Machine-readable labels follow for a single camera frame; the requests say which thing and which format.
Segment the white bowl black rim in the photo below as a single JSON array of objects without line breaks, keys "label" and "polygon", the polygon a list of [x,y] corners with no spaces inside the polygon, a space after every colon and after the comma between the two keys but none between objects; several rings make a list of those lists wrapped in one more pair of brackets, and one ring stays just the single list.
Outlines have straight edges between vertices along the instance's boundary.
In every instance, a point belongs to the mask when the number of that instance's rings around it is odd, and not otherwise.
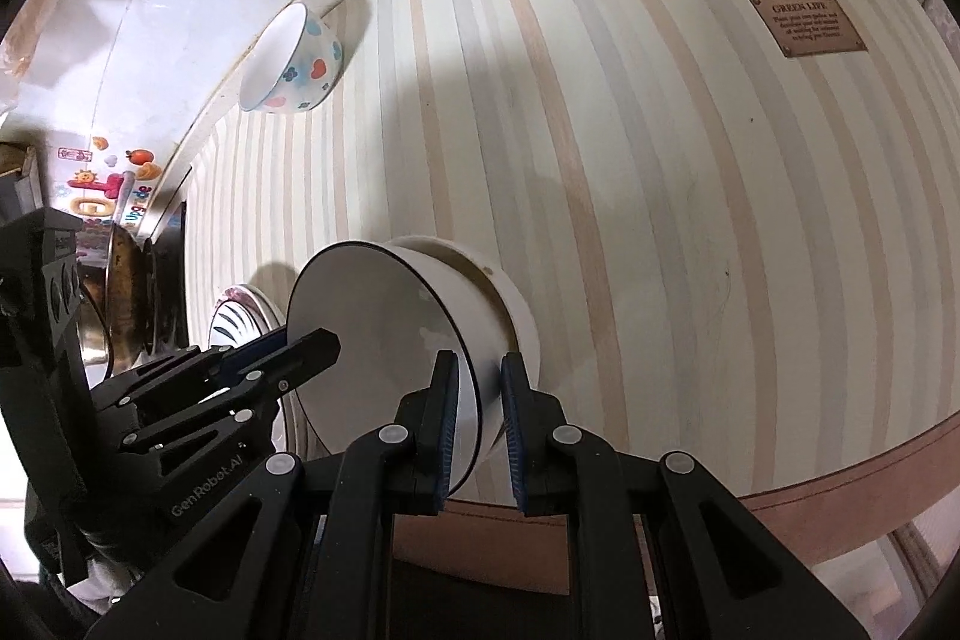
[{"label": "white bowl black rim", "polygon": [[332,331],[340,356],[296,390],[327,452],[394,419],[402,396],[430,385],[434,359],[457,359],[451,494],[464,502],[514,503],[500,392],[501,360],[523,356],[540,378],[534,315],[506,271],[438,237],[387,244],[345,241],[301,269],[286,314],[288,336]]}]

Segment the white bowl coloured hearts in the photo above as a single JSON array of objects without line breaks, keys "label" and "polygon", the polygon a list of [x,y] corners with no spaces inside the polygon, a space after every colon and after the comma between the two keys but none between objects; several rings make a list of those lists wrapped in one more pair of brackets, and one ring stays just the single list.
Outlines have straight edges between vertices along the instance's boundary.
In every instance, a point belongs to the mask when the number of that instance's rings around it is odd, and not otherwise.
[{"label": "white bowl coloured hearts", "polygon": [[244,112],[306,112],[324,101],[342,71],[345,49],[331,26],[302,2],[263,30],[242,67]]}]

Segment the white plate blue dashes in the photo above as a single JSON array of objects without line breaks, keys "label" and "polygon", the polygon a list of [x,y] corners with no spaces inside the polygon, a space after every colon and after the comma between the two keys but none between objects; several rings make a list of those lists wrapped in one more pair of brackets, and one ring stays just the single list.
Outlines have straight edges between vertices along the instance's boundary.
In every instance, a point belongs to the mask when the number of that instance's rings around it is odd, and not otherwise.
[{"label": "white plate blue dashes", "polygon": [[208,346],[239,347],[285,325],[285,315],[256,286],[236,284],[217,300]]}]

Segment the stainless steel pot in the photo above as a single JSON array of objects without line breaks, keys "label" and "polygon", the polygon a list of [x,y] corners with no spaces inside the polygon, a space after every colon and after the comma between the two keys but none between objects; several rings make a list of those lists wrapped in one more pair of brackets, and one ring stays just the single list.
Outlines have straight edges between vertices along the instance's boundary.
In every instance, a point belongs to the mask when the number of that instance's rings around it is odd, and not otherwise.
[{"label": "stainless steel pot", "polygon": [[89,386],[96,386],[112,375],[114,370],[114,346],[109,335],[104,303],[103,280],[99,269],[80,268],[82,305],[78,335],[82,348],[83,365]]}]

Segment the black gas stove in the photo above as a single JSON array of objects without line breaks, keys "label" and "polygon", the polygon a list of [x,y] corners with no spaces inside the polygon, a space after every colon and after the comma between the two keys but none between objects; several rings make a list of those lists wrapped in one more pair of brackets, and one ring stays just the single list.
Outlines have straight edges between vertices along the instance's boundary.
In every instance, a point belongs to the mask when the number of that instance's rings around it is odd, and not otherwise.
[{"label": "black gas stove", "polygon": [[145,242],[148,257],[149,346],[153,356],[189,346],[185,307],[185,213],[179,202]]}]

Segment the striped cat table mat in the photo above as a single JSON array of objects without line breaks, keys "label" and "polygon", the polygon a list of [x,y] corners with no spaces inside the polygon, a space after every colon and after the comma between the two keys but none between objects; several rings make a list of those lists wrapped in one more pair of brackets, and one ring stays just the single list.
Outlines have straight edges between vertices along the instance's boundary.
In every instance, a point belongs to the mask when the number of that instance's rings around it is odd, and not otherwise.
[{"label": "striped cat table mat", "polygon": [[190,336],[331,242],[443,237],[574,422],[809,562],[882,536],[958,482],[958,67],[918,0],[838,2],[864,52],[784,57],[750,0],[345,0],[332,96],[195,159]]}]

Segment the brown leather mat label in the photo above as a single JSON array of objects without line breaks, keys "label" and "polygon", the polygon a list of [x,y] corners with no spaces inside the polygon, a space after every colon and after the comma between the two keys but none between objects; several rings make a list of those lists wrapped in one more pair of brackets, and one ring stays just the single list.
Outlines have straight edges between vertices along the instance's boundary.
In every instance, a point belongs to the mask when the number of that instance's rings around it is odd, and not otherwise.
[{"label": "brown leather mat label", "polygon": [[857,32],[838,0],[750,0],[782,55],[788,58],[864,52]]}]

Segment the colourful cartoon wall sticker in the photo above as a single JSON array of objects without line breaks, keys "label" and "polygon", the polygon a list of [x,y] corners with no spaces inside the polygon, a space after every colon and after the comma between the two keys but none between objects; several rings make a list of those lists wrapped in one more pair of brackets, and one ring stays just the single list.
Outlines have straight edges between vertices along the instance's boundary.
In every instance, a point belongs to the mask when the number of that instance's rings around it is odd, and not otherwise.
[{"label": "colourful cartoon wall sticker", "polygon": [[158,154],[107,136],[53,135],[44,161],[47,199],[85,221],[137,232],[164,167]]}]

